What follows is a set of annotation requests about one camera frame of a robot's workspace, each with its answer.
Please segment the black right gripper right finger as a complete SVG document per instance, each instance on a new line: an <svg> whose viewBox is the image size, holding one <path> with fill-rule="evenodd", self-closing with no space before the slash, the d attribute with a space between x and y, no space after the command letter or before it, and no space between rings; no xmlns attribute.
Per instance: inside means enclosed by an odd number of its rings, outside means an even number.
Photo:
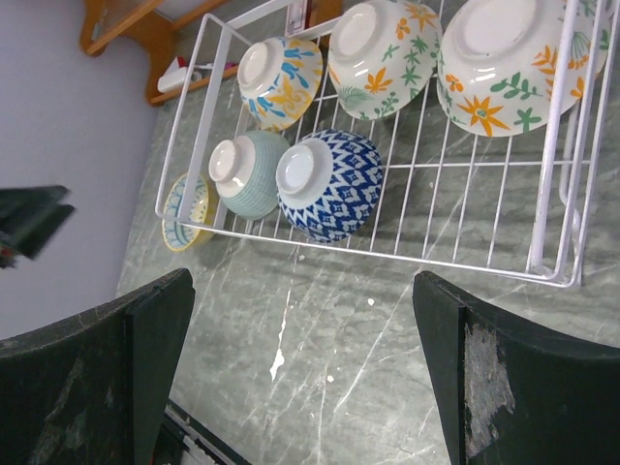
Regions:
<svg viewBox="0 0 620 465"><path fill-rule="evenodd" d="M452 464L616 464L619 350L416 275L413 307Z"/></svg>

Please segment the red patterned bowl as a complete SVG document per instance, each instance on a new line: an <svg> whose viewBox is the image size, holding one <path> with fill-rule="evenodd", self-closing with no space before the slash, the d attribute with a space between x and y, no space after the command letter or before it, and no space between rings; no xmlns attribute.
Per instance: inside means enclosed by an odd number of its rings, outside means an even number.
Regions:
<svg viewBox="0 0 620 465"><path fill-rule="evenodd" d="M279 207L319 243L344 240L369 219L382 192L381 156L371 139L325 129L299 140L278 162Z"/></svg>

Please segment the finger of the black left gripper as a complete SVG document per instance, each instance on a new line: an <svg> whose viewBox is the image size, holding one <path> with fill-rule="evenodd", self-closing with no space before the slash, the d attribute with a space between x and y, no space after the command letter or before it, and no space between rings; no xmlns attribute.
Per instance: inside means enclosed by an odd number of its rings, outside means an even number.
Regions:
<svg viewBox="0 0 620 465"><path fill-rule="evenodd" d="M63 203L69 194L62 185L1 189L2 269L15 267L20 256L37 259L76 210Z"/></svg>

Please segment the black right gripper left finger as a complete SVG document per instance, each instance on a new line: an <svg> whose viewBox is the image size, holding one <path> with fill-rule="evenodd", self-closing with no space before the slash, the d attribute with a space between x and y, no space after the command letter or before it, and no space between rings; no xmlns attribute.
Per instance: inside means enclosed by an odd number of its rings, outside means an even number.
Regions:
<svg viewBox="0 0 620 465"><path fill-rule="evenodd" d="M150 463L195 296L179 268L2 340L2 463Z"/></svg>

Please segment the orange floral bowl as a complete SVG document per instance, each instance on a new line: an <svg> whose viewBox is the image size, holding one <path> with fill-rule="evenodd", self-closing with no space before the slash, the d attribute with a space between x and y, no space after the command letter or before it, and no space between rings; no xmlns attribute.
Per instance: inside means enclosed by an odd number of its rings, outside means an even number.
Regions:
<svg viewBox="0 0 620 465"><path fill-rule="evenodd" d="M375 120L408 105L437 65L438 15L416 1L366 1L347 10L329 39L327 70L351 117Z"/></svg>
<svg viewBox="0 0 620 465"><path fill-rule="evenodd" d="M565 1L468 1L440 47L437 95L469 133L502 138L547 124Z"/></svg>
<svg viewBox="0 0 620 465"><path fill-rule="evenodd" d="M309 109L323 75L323 55L316 43L273 37L245 51L236 79L243 106L258 128L283 131Z"/></svg>

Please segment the plain light teal bowl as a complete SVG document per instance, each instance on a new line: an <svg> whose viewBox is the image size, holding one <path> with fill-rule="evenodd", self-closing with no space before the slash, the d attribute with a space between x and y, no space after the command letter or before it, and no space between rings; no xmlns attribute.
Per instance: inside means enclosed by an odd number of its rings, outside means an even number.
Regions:
<svg viewBox="0 0 620 465"><path fill-rule="evenodd" d="M280 134L261 130L220 141L208 174L226 208L249 221L270 214L278 206L276 169L290 147Z"/></svg>

